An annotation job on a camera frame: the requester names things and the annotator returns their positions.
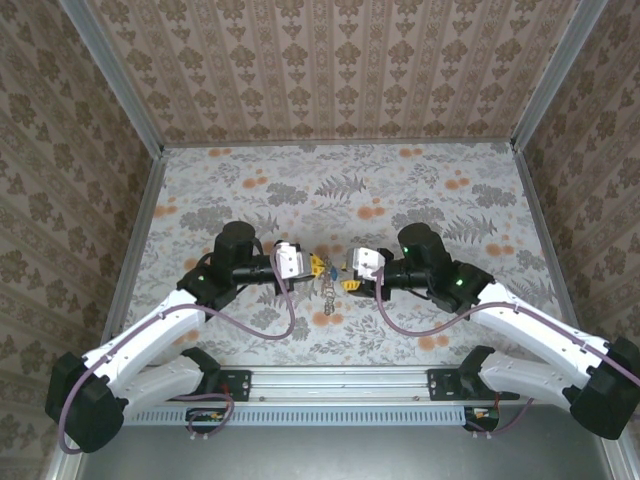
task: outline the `patterned wall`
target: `patterned wall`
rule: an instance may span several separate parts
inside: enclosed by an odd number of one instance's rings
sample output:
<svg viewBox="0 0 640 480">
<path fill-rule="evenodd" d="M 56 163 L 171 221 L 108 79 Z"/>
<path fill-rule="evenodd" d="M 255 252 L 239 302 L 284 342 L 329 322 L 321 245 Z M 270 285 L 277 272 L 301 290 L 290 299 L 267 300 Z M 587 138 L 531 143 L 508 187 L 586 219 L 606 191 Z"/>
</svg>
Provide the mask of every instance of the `patterned wall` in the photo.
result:
<svg viewBox="0 0 640 480">
<path fill-rule="evenodd" d="M 640 2 L 608 3 L 526 157 L 582 325 L 640 342 Z"/>
<path fill-rule="evenodd" d="M 0 478 L 53 445 L 51 365 L 100 340 L 149 166 L 57 2 L 0 2 Z"/>
<path fill-rule="evenodd" d="M 89 0 L 165 143 L 509 137 L 576 0 Z"/>
</svg>

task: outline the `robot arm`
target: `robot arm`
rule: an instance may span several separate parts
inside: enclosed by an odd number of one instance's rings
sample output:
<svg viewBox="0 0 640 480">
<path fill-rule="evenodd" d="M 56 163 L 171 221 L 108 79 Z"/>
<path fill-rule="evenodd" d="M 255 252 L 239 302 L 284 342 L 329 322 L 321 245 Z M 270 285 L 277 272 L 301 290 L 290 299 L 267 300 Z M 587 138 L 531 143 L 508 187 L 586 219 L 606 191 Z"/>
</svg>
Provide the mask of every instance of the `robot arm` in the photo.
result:
<svg viewBox="0 0 640 480">
<path fill-rule="evenodd" d="M 356 248 L 348 252 L 347 270 L 353 280 L 343 282 L 354 295 L 389 300 L 393 289 L 426 289 L 440 309 L 464 315 L 491 328 L 534 353 L 545 363 L 508 357 L 493 348 L 478 346 L 459 368 L 463 388 L 470 392 L 488 387 L 515 392 L 569 410 L 591 432 L 617 439 L 640 402 L 640 389 L 590 351 L 606 355 L 634 375 L 640 373 L 640 350 L 624 338 L 606 340 L 563 324 L 518 298 L 487 272 L 451 259 L 440 236 L 425 224 L 400 231 L 403 257 L 395 260 L 384 248 Z M 472 308 L 502 303 L 507 307 Z M 532 318 L 541 317 L 547 324 Z M 557 330 L 572 337 L 566 338 Z"/>
<path fill-rule="evenodd" d="M 274 282 L 276 292 L 281 293 L 269 256 L 253 254 L 256 244 L 259 246 L 251 225 L 225 225 L 213 252 L 187 272 L 178 288 L 153 311 L 82 358 L 67 353 L 56 362 L 45 403 L 46 413 L 56 422 L 78 379 L 95 369 L 73 398 L 64 426 L 82 451 L 90 453 L 104 446 L 125 417 L 178 395 L 209 393 L 216 387 L 220 365 L 197 348 L 140 372 L 171 343 L 209 320 L 210 315 L 198 306 L 220 311 L 235 299 L 239 287 L 249 284 Z M 279 243 L 275 265 L 287 290 L 313 277 L 311 258 L 297 244 Z"/>
</svg>

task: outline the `yellow object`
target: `yellow object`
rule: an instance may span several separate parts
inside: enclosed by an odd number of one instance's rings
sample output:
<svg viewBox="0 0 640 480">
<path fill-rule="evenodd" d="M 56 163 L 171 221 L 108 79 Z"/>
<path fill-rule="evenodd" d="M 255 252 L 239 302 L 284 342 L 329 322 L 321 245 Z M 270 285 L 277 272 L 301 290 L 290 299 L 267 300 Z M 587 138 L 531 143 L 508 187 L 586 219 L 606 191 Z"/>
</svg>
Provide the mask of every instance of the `yellow object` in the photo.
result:
<svg viewBox="0 0 640 480">
<path fill-rule="evenodd" d="M 311 254 L 311 273 L 314 277 L 322 275 L 325 270 L 324 262 L 317 255 Z"/>
<path fill-rule="evenodd" d="M 340 282 L 342 288 L 344 288 L 347 292 L 354 292 L 358 288 L 360 288 L 360 280 L 343 280 Z"/>
</svg>

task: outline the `floral tablecloth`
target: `floral tablecloth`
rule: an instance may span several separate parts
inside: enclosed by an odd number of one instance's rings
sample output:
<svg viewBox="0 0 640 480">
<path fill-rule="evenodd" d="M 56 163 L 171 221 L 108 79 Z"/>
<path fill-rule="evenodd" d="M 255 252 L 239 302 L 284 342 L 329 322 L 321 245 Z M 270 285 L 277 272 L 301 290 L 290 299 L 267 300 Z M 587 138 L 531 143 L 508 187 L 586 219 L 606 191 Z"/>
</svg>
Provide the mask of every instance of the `floral tablecloth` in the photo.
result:
<svg viewBox="0 0 640 480">
<path fill-rule="evenodd" d="M 350 246 L 386 246 L 426 222 L 453 258 L 493 273 L 546 312 L 560 310 L 529 206 L 506 143 L 189 148 L 165 151 L 168 167 L 147 239 L 127 324 L 142 318 L 213 247 L 222 226 L 251 223 L 268 251 L 274 241 L 344 262 Z M 457 364 L 478 344 L 522 353 L 469 322 L 429 338 L 407 338 L 384 324 L 372 300 L 335 283 L 335 313 L 323 313 L 320 280 L 296 285 L 297 327 L 285 340 L 252 337 L 223 321 L 175 342 L 165 357 L 198 345 L 226 365 Z M 449 316 L 406 292 L 392 294 L 392 318 L 425 329 Z M 286 329 L 272 286 L 251 286 L 225 309 L 263 330 Z"/>
</svg>

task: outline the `floral wallpaper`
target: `floral wallpaper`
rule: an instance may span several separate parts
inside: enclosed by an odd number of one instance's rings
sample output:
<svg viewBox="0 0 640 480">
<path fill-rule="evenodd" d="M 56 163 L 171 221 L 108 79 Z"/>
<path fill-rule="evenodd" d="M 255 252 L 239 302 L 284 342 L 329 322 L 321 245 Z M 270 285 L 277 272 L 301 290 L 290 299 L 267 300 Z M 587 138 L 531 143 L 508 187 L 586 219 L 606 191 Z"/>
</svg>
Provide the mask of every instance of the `floral wallpaper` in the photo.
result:
<svg viewBox="0 0 640 480">
<path fill-rule="evenodd" d="M 0 2 L 0 478 L 38 478 L 49 374 L 95 347 L 150 160 L 55 1 Z"/>
<path fill-rule="evenodd" d="M 640 343 L 640 3 L 611 1 L 526 147 L 583 327 Z"/>
<path fill-rule="evenodd" d="M 89 0 L 165 144 L 507 138 L 577 0 Z"/>
</svg>

